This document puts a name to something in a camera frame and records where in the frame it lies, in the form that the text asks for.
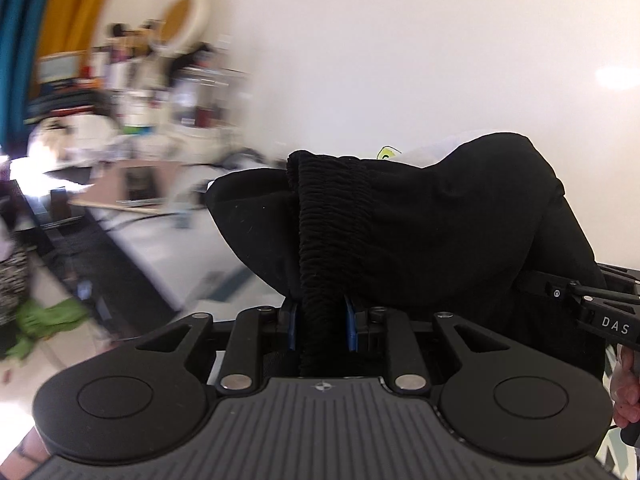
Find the person's right hand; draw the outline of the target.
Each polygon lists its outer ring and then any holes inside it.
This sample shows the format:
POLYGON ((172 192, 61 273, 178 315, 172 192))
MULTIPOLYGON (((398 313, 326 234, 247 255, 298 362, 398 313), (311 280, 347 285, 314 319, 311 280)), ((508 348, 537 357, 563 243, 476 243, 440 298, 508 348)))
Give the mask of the person's right hand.
POLYGON ((610 381, 610 397, 614 403, 613 420, 622 429, 639 421, 639 378, 634 374, 634 352, 617 347, 617 360, 610 381))

